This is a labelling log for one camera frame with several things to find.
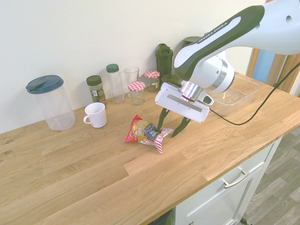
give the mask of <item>franka emika logo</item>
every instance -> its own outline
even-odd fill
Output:
[[[217,31],[219,31],[220,29],[224,28],[228,23],[225,22],[223,23],[222,25],[218,26],[217,28],[215,28],[214,30],[208,32],[205,34],[204,37],[202,37],[199,41],[198,41],[198,44],[202,41],[204,41],[206,38],[210,37],[211,35],[213,35],[214,33],[216,33]]]

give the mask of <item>red checkered lid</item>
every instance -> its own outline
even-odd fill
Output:
[[[139,91],[145,89],[145,84],[141,81],[134,81],[128,85],[130,91]]]
[[[145,77],[153,79],[153,78],[158,78],[160,76],[160,72],[156,71],[156,70],[151,70],[151,71],[147,71],[146,73],[144,73]]]

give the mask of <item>white mug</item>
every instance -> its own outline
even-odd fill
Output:
[[[87,114],[83,121],[84,123],[91,124],[94,128],[101,128],[107,123],[105,105],[101,102],[95,102],[84,109]]]

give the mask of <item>jar label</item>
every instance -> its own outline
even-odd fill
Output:
[[[151,85],[152,85],[152,86],[154,86],[154,85],[155,85],[155,88],[158,88],[158,82],[156,82],[156,83],[152,83]]]
[[[99,90],[91,90],[90,95],[92,96],[93,102],[102,102],[103,104],[106,104],[103,88]]]

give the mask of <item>mug handle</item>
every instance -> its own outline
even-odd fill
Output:
[[[87,121],[86,121],[87,118],[89,118],[89,116],[85,116],[85,117],[83,118],[84,123],[92,124],[91,122],[87,122]]]

